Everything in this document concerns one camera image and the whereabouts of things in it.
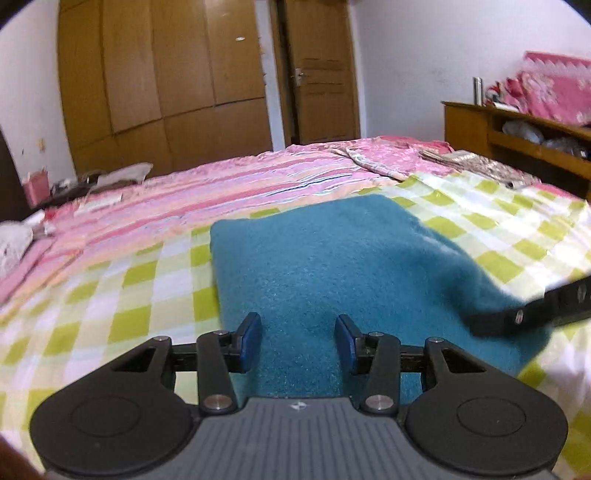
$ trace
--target pink blanket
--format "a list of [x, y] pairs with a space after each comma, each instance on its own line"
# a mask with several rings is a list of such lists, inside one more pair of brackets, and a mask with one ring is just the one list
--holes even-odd
[[501, 85], [501, 101], [521, 113], [569, 125], [591, 122], [591, 60], [526, 52], [516, 78]]
[[[279, 152], [206, 164], [121, 189], [117, 205], [74, 215], [85, 199], [54, 213], [56, 240], [38, 260], [15, 297], [28, 298], [92, 264], [149, 247], [187, 229], [270, 207], [278, 202], [325, 202], [392, 180], [356, 165], [335, 149], [350, 148], [405, 173], [449, 173], [419, 157], [417, 146], [449, 151], [444, 142], [411, 138], [369, 138], [327, 144], [292, 145]], [[110, 196], [105, 192], [100, 196]]]
[[10, 298], [54, 242], [54, 238], [44, 238], [35, 241], [29, 250], [26, 251], [18, 266], [6, 278], [0, 281], [0, 305]]

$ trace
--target yellow checkered sheet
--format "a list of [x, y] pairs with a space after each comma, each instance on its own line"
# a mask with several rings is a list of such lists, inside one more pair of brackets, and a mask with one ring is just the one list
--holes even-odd
[[[401, 184], [355, 194], [388, 196], [455, 241], [499, 286], [524, 300], [591, 273], [586, 202], [535, 187], [514, 192], [470, 173], [418, 173]], [[294, 207], [280, 203], [250, 215]], [[21, 306], [7, 305], [0, 320], [1, 433], [38, 462], [28, 423], [53, 391], [152, 336], [188, 343], [219, 328], [209, 240], [207, 227], [186, 232], [94, 265]], [[521, 374], [567, 415], [569, 438], [556, 466], [564, 479], [591, 473], [590, 340], [591, 325], [585, 322], [556, 331]], [[195, 402], [195, 385], [195, 374], [179, 374], [176, 392]]]

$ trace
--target wooden wardrobe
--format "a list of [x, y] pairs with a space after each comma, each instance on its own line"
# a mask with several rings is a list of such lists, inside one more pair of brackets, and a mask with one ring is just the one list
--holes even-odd
[[254, 0], [61, 0], [58, 58], [78, 174], [271, 149]]

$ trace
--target wooden headboard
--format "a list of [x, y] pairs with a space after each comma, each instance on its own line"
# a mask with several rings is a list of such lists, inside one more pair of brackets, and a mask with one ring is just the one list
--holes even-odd
[[546, 139], [572, 137], [591, 153], [591, 129], [571, 127], [489, 106], [443, 102], [445, 139], [456, 150], [469, 150], [536, 175], [581, 198], [591, 200], [591, 162], [503, 133], [503, 125], [523, 120]]

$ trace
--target blue towel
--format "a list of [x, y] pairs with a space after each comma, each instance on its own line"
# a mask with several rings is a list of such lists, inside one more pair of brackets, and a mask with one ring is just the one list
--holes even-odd
[[[237, 384], [250, 395], [342, 395], [333, 339], [337, 315], [423, 345], [441, 336], [516, 375], [547, 342], [543, 329], [513, 339], [478, 339], [461, 317], [521, 302], [497, 288], [456, 244], [395, 202], [360, 196], [211, 228], [224, 328], [248, 312], [264, 325], [261, 360]], [[404, 380], [401, 397], [420, 393]]]

